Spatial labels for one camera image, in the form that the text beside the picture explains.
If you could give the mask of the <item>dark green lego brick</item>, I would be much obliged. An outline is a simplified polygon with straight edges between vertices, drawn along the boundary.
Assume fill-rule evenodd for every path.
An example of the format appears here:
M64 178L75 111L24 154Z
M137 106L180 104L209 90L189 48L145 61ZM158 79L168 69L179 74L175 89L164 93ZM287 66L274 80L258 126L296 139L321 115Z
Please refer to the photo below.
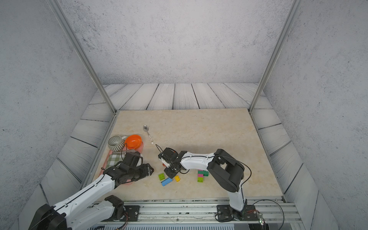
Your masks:
M209 172L198 170L198 175L201 175L201 176L209 176Z

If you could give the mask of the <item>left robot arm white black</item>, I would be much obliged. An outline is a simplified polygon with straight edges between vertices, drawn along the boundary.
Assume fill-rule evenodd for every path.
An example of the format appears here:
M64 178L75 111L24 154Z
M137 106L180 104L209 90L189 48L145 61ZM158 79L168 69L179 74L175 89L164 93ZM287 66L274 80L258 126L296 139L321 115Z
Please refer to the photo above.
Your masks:
M113 191L120 185L137 182L151 176L154 169L143 163L138 152L126 153L122 161L104 170L91 184L84 189L56 203L45 204L35 213L30 224L31 230L84 230L104 221L123 221L125 226L129 215L124 202L110 195L98 205L90 205L98 198Z

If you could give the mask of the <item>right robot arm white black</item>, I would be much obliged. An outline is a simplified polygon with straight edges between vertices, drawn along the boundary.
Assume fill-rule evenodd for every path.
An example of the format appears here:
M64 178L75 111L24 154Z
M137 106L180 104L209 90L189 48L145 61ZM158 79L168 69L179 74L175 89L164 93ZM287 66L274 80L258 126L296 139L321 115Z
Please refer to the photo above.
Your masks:
M242 191L244 165L223 149L215 153L196 154L188 151L176 152L166 148L158 155L166 166L164 173L173 179L181 170L197 169L207 171L217 183L228 192L231 216L243 220L246 201Z

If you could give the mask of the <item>long blue lego brick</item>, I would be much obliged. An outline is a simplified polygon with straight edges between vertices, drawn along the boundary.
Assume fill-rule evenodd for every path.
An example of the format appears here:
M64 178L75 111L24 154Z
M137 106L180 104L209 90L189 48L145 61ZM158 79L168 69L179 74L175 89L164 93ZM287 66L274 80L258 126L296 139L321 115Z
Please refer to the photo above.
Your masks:
M169 183L171 183L173 180L171 178L166 178L163 181L161 181L162 186L166 186Z

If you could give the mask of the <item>lime lego brick left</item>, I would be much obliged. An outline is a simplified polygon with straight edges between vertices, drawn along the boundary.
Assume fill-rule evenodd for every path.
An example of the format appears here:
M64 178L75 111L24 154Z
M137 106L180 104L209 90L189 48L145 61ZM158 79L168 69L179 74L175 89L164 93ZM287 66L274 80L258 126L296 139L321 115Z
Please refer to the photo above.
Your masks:
M160 181L165 180L165 174L164 173L160 173L158 176L159 176Z

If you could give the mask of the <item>pink tray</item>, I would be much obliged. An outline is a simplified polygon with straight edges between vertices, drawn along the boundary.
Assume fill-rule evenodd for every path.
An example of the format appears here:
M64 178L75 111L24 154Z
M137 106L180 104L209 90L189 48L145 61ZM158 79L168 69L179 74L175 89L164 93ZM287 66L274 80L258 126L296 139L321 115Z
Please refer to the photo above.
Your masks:
M138 151L127 150L127 151L122 151L120 154L123 155L123 154L126 154L127 152L138 152ZM133 176L133 172L132 172L133 168L134 167L128 167L127 165L123 163L123 161L120 161L112 167L109 167L107 169L103 168L102 174L110 176L111 179L115 181L115 187L118 187L119 185L128 184L132 182L131 178Z

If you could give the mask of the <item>orange plastic bowl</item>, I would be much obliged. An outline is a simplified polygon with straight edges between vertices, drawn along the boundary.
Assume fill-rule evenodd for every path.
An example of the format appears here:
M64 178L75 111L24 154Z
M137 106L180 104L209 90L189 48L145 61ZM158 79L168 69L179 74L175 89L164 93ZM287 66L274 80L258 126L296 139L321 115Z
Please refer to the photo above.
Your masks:
M125 140L125 149L141 151L143 149L143 141L140 135L131 135Z

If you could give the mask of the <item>green checkered cloth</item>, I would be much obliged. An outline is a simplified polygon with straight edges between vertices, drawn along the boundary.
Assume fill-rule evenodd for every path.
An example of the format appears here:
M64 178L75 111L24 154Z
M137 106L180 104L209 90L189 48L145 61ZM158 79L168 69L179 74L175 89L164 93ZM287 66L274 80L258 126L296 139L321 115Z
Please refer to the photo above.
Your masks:
M125 154L121 155L121 154L111 154L108 156L107 158L107 162L106 162L106 166L104 167L105 169L112 167L114 165L116 165L118 162L123 161L125 158Z

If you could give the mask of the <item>metal spoon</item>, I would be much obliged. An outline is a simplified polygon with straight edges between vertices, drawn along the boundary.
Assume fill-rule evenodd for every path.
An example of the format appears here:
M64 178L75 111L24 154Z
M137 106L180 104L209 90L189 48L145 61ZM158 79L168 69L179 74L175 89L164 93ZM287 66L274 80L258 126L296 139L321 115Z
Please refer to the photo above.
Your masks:
M149 134L149 127L147 125L144 125L143 126L143 130L147 133L147 135L148 135L148 137L150 139L151 144L154 144L154 141L153 141L151 135Z

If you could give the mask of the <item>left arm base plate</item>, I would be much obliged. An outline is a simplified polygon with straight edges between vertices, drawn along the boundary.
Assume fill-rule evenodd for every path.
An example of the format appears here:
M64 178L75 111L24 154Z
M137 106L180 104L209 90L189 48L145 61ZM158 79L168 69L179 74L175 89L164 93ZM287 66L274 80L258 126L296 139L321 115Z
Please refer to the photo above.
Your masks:
M119 206L116 208L114 221L135 222L138 221L140 206Z

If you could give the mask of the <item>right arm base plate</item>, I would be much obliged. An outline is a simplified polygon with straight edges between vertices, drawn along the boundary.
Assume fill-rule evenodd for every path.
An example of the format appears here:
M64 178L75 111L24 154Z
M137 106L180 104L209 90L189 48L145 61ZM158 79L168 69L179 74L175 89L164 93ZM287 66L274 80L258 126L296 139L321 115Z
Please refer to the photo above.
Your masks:
M217 205L216 219L218 222L257 221L259 217L253 205L245 204L241 211L231 208L230 205Z

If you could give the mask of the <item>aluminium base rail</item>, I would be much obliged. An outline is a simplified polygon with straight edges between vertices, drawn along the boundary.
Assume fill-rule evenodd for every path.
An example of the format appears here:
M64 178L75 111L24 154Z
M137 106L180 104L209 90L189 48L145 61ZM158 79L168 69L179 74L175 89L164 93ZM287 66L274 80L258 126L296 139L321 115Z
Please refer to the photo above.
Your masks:
M303 230L305 227L294 203L286 203L281 197L246 197L247 205L255 206L259 220L218 222L217 205L229 205L225 198L126 201L124 206L140 206L138 221L133 224L213 224L249 223L276 224L280 230Z

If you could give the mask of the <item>left frame post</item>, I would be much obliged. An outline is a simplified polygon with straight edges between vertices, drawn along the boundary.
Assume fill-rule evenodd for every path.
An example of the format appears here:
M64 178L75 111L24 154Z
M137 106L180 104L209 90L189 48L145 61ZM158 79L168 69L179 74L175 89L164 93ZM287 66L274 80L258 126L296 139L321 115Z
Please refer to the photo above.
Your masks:
M98 75L93 68L91 62L89 61L86 53L84 52L76 34L74 33L68 19L66 18L60 4L56 0L48 0L48 5L50 6L51 10L53 11L57 21L59 22L61 28L63 29L64 33L68 37L69 41L71 42L74 50L76 51L78 57L80 58L81 62L83 63L84 67L86 68L89 76L93 80L94 84L96 85L97 90L101 94L102 98L106 101L107 106L115 115L117 113L116 107L113 105L110 97L108 96L106 90L104 89Z

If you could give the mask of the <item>frame post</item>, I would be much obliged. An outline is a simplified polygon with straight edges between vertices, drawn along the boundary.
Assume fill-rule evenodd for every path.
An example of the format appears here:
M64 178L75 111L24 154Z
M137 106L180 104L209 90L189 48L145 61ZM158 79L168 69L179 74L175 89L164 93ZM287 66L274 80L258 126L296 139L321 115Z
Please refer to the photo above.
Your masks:
M293 3L292 3L291 9L290 9L290 11L287 15L287 18L286 18L286 21L285 21L283 27L282 27L282 30L281 30L280 35L278 37L275 48L274 48L274 50L271 54L269 62L267 64L266 68L265 68L265 71L264 71L261 79L260 79L257 90L256 90L255 95L253 97L253 100L250 104L250 108L248 110L250 114L255 110L256 104L258 103L258 100L261 97L261 93L262 93L262 91L264 90L264 88L267 84L267 81L270 77L272 69L274 68L274 66L277 62L277 59L280 55L280 52L283 48L283 45L284 45L286 39L288 37L288 34L290 33L290 30L291 30L292 25L293 25L297 15L298 15L298 12L301 8L302 3L303 3L302 0L294 0Z
M81 62L83 63L84 67L86 68L89 76L93 80L94 84L96 85L97 90L101 94L102 98L106 101L107 106L115 115L117 113L116 107L113 105L110 97L108 96L106 90L104 89L98 75L93 68L91 62L89 61L86 53L84 52L76 34L74 33L68 19L66 18L60 4L56 0L48 0L48 5L50 6L51 10L53 11L57 21L59 22L61 28L63 29L64 33L68 37L69 41L71 42L74 50L76 51L78 57L80 58Z

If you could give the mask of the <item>right frame post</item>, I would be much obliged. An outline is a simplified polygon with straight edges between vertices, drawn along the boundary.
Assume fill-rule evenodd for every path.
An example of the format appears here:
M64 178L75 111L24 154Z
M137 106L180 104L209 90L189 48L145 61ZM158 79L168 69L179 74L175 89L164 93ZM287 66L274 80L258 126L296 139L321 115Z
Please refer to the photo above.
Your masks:
M292 25L293 25L297 15L298 15L298 12L301 8L302 3L303 3L302 0L294 0L293 3L292 3L291 9L290 9L290 11L287 15L287 18L286 18L286 21L285 21L283 27L282 27L282 30L281 30L280 35L278 37L275 48L274 48L274 50L271 54L269 62L267 64L266 68L265 68L265 71L264 71L261 79L260 79L257 90L256 90L255 95L253 97L253 100L250 104L250 108L248 110L250 114L255 110L256 104L258 103L258 100L261 97L261 93L262 93L262 91L264 90L264 88L267 84L267 81L270 77L272 69L274 68L274 66L277 62L277 59L280 55L280 52L283 48L283 45L284 45L286 39L288 37L288 34L290 33L290 30L291 30Z

